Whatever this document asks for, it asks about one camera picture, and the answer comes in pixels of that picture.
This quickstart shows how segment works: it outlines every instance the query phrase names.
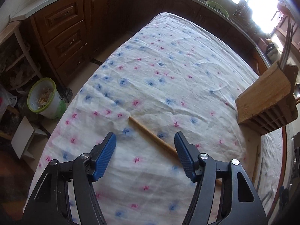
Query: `wooden utensil holder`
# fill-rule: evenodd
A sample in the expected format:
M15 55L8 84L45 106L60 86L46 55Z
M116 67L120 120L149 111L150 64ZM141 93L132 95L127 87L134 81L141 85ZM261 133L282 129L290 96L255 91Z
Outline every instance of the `wooden utensil holder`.
M297 74L296 65L287 64L282 72L274 62L235 100L238 124L264 135L294 121L298 117L293 96Z

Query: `metal spoon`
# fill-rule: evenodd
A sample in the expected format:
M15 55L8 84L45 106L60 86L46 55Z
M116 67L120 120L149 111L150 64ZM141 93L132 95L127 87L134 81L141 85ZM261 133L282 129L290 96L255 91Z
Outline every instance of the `metal spoon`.
M300 84L296 84L294 88L294 95L300 97Z

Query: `white plastic bag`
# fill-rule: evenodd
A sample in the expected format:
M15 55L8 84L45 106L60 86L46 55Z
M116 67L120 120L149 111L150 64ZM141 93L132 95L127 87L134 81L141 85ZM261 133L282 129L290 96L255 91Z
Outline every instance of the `white plastic bag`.
M2 85L0 85L0 121L6 111L8 105L14 107L17 102L17 97L7 92Z

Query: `green bucket rim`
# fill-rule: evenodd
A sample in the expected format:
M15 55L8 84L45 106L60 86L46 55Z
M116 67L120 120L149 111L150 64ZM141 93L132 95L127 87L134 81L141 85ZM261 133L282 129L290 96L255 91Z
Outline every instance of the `green bucket rim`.
M30 96L31 96L31 93L32 93L33 89L34 89L40 82L45 81L45 80L50 81L50 82L52 83L52 85L53 85L54 91L53 91L52 97L51 97L50 101L47 103L47 105L45 105L43 108L41 108L41 109L39 109L39 110L34 110L34 109L32 109L32 108L30 107L30 104L29 104L29 98L30 98ZM33 113L41 113L41 112L43 112L44 110L46 110L46 109L49 107L49 105L51 104L51 102L53 101L55 92L56 92L56 84L55 84L55 82L53 81L53 79L51 79L51 78L41 78L39 81L35 82L35 84L31 87L31 89L30 89L30 91L29 91L29 94L28 94L28 96L27 96L27 106L28 106L29 110L32 111Z

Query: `metal screw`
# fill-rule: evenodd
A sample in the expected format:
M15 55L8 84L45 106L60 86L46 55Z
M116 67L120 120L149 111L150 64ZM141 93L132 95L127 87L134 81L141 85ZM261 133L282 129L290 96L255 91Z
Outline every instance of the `metal screw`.
M208 154L206 153L201 153L200 154L201 159L208 159Z
M237 159L232 159L231 162L232 162L233 165L239 165L240 164L240 161L237 160Z
M89 154L88 153L83 153L83 154L80 155L80 158L81 159L87 159L87 158L89 158Z
M51 166L55 166L57 163L58 163L58 160L56 160L56 159L53 159L52 161L49 162L49 164Z

